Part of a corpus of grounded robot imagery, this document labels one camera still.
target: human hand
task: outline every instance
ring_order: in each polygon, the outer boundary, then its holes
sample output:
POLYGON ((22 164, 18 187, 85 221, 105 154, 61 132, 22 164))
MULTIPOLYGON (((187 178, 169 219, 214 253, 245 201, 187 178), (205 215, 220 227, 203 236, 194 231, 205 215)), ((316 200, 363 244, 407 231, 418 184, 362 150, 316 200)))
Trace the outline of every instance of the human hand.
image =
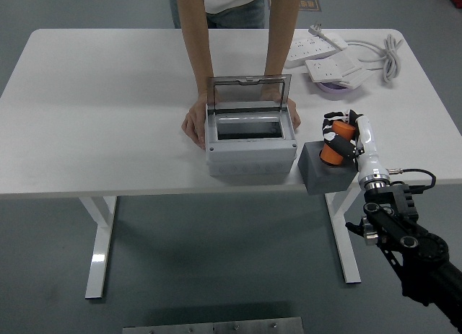
MULTIPOLYGON (((261 91, 261 99, 280 103, 281 94, 278 89, 267 88, 261 91)), ((290 98, 287 98, 287 107, 289 108, 292 125, 294 126, 294 129, 296 129, 302 123, 300 116, 297 113, 297 104, 290 98)))
POLYGON ((181 125, 184 133, 201 149, 205 150, 205 110, 207 93, 200 94, 196 103, 189 109, 181 125))

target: table leg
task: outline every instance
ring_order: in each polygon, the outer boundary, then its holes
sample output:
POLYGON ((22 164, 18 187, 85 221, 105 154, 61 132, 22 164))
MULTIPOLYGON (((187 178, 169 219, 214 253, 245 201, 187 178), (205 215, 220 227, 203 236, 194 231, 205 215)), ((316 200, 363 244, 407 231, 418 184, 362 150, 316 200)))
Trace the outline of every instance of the table leg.
POLYGON ((98 225, 85 298, 102 298, 117 197, 81 197, 80 201, 98 225))
POLYGON ((360 193, 361 189, 359 186, 356 183, 352 183, 346 191, 326 194, 327 208, 331 217, 332 229, 334 230, 346 284, 361 282, 352 242, 349 238, 348 229, 345 227, 344 216, 360 193))

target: gray electrical box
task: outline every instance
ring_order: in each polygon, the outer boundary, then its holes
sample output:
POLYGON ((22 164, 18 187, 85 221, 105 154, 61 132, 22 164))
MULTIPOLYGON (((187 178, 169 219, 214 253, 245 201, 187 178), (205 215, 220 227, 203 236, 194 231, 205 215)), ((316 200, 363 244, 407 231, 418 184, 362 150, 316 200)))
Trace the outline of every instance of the gray electrical box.
POLYGON ((209 79, 206 163, 210 175, 289 172, 297 156, 287 107, 290 75, 209 79))

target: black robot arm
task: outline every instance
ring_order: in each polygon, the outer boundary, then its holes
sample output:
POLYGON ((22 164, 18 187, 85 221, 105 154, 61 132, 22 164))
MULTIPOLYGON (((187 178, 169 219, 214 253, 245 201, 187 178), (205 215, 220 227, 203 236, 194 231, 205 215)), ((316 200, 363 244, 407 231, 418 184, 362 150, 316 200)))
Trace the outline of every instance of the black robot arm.
POLYGON ((346 227, 380 248, 401 280, 403 296, 435 303, 462 333, 462 272, 449 261, 446 242, 417 224, 412 194, 424 189, 398 183, 366 190, 365 216, 346 227), (393 252, 402 254, 402 265, 393 252))

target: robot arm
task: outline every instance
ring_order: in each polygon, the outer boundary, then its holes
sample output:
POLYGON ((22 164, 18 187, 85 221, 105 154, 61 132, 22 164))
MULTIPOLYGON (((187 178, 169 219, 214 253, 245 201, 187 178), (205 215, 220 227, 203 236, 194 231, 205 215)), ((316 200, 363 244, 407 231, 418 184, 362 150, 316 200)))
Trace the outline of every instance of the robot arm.
POLYGON ((389 172, 384 168, 379 162, 374 134, 366 116, 350 110, 347 114, 331 113, 325 118, 328 123, 325 120, 324 139, 340 154, 346 149, 345 143, 353 144, 332 134, 326 126, 331 125, 332 120, 342 119, 357 128, 353 157, 357 161, 358 182, 365 191, 365 215, 358 225, 347 223, 347 229, 363 236, 368 245, 380 248, 401 280, 403 296, 425 306, 435 303, 462 333, 462 272, 450 263, 446 242, 418 225, 419 214, 412 199, 413 194, 433 187, 435 176, 424 170, 389 172), (431 185, 409 186, 403 182, 390 182, 390 174, 414 171, 431 175, 431 185), (393 252, 402 254, 402 265, 393 252))

